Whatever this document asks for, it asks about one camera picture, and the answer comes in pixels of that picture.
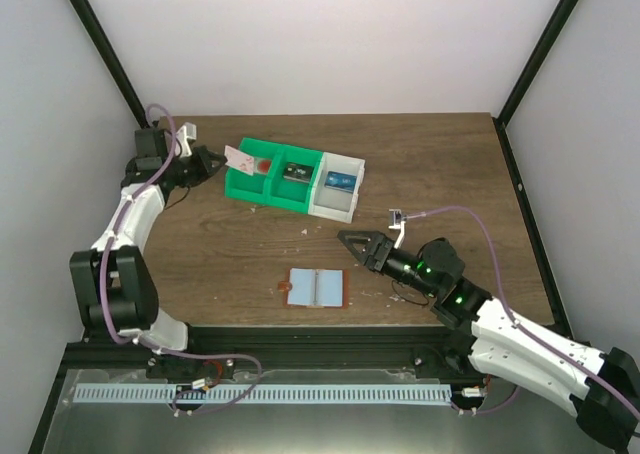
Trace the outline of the white red credit card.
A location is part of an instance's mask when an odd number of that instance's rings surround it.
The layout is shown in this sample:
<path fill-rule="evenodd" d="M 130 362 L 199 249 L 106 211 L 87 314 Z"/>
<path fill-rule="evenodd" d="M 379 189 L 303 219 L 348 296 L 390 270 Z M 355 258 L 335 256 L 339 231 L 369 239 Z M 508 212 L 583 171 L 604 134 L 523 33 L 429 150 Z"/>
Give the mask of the white red credit card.
<path fill-rule="evenodd" d="M 225 146 L 224 156 L 227 158 L 225 165 L 228 168 L 249 176 L 255 174 L 253 156 L 230 145 Z"/>

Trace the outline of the brown leather card holder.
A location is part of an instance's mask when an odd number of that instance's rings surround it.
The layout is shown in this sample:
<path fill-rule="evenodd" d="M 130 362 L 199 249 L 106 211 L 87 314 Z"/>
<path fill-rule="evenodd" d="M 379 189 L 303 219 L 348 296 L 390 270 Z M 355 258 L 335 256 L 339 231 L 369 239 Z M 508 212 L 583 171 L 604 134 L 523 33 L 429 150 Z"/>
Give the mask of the brown leather card holder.
<path fill-rule="evenodd" d="M 343 309 L 348 306 L 346 270 L 292 268 L 278 283 L 288 307 Z"/>

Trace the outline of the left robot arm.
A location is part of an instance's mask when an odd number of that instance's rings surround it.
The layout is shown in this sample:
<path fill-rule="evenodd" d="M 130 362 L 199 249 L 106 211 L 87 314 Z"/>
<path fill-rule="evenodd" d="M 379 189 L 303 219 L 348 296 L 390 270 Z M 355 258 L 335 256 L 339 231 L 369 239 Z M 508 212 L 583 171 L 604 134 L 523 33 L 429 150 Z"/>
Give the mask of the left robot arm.
<path fill-rule="evenodd" d="M 171 351 L 170 367 L 191 378 L 203 369 L 205 355 L 189 343 L 188 325 L 161 309 L 143 252 L 171 192 L 208 181 L 226 159 L 197 144 L 192 123 L 175 136 L 151 127 L 137 130 L 134 138 L 136 154 L 125 167 L 116 211 L 92 246 L 70 258 L 77 306 L 86 331 Z"/>

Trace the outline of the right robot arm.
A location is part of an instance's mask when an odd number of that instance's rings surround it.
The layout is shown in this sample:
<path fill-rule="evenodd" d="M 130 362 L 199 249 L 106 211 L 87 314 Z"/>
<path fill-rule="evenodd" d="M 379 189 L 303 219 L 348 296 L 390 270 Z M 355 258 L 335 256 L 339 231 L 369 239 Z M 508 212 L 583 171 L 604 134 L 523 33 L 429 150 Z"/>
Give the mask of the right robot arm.
<path fill-rule="evenodd" d="M 411 254 L 380 231 L 337 235 L 369 271 L 432 299 L 447 328 L 465 336 L 444 352 L 447 370 L 497 376 L 555 404 L 599 444 L 625 451 L 639 435 L 639 367 L 624 350 L 603 352 L 541 326 L 468 280 L 465 264 L 445 238 Z"/>

